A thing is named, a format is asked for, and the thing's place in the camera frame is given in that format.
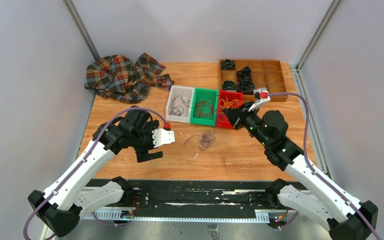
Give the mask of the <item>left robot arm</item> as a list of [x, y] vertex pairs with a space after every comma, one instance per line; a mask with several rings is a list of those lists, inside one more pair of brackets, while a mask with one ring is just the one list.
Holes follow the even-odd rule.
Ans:
[[82, 189], [107, 162], [123, 149], [133, 148], [139, 163], [163, 157], [161, 151], [150, 153], [176, 141], [171, 125], [155, 110], [132, 106], [103, 123], [83, 152], [71, 166], [45, 190], [33, 190], [27, 200], [32, 213], [24, 223], [22, 234], [28, 240], [28, 227], [39, 218], [54, 236], [68, 235], [79, 222], [100, 208], [118, 203], [122, 207], [133, 201], [133, 190], [121, 176], [90, 192]]

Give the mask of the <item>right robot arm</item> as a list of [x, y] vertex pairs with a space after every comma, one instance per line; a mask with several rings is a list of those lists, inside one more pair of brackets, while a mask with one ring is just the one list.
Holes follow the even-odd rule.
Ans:
[[370, 200], [362, 202], [327, 177], [297, 144], [286, 136], [289, 125], [278, 110], [262, 117], [239, 108], [223, 110], [234, 129], [245, 128], [264, 147], [267, 159], [298, 180], [310, 194], [301, 193], [292, 184], [275, 180], [265, 196], [274, 209], [289, 207], [323, 227], [333, 240], [365, 240], [376, 229], [379, 209]]

